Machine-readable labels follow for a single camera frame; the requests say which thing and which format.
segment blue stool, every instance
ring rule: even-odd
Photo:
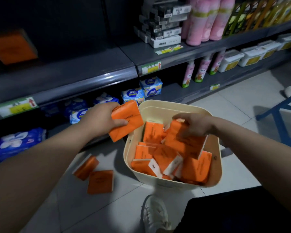
[[[282,116],[279,111],[280,109],[291,110],[291,105],[288,105],[289,103],[291,103],[291,97],[285,99],[283,102],[267,110],[265,113],[257,115],[256,119],[257,121],[259,121],[262,118],[265,118],[266,116],[272,114],[281,142],[285,145],[291,146],[291,137],[288,134],[287,128],[283,122]]]

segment shoelace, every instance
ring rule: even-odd
[[[147,211],[147,218],[148,218],[148,221],[149,221],[149,224],[152,224],[154,223],[154,215],[158,215],[159,218],[160,218],[160,223],[162,224],[163,227],[165,227],[166,229],[168,229],[170,226],[171,226],[171,223],[169,221],[167,221],[166,219],[164,219],[163,215],[161,214],[161,212],[163,210],[160,210],[160,209],[151,209],[149,207],[146,207],[146,211]]]

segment blue sanitary pad package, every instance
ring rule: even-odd
[[[46,117],[53,117],[60,113],[58,103],[53,103],[47,106],[43,106],[40,108],[40,110],[44,112],[44,115]]]
[[[158,77],[140,81],[140,86],[143,89],[146,98],[161,94],[162,85],[163,83]]]
[[[103,92],[101,94],[101,96],[99,96],[95,100],[93,100],[93,103],[94,103],[94,105],[96,105],[96,104],[99,104],[99,103],[106,103],[106,102],[111,102],[111,101],[120,103],[118,98],[112,97],[112,96],[108,95],[107,93]]]
[[[80,98],[73,98],[68,100],[64,104],[64,116],[69,119],[72,111],[79,111],[81,109],[87,109],[88,105],[85,100]]]
[[[72,111],[70,115],[70,123],[71,124],[76,124],[80,121],[80,119],[84,116],[84,114],[89,110],[88,109],[81,109],[79,111]]]
[[[124,103],[130,100],[137,101],[137,104],[140,105],[145,101],[145,95],[141,88],[129,89],[127,91],[122,91],[121,96],[123,98]]]
[[[45,140],[46,130],[35,128],[0,138],[0,162]]]

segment forearm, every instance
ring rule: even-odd
[[[291,147],[220,118],[213,118],[212,133],[291,211]]]
[[[0,164],[0,232],[21,230],[90,138],[72,125]]]

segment red arrow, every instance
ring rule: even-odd
[[[32,107],[35,107],[34,100],[29,99],[29,103],[32,105]]]

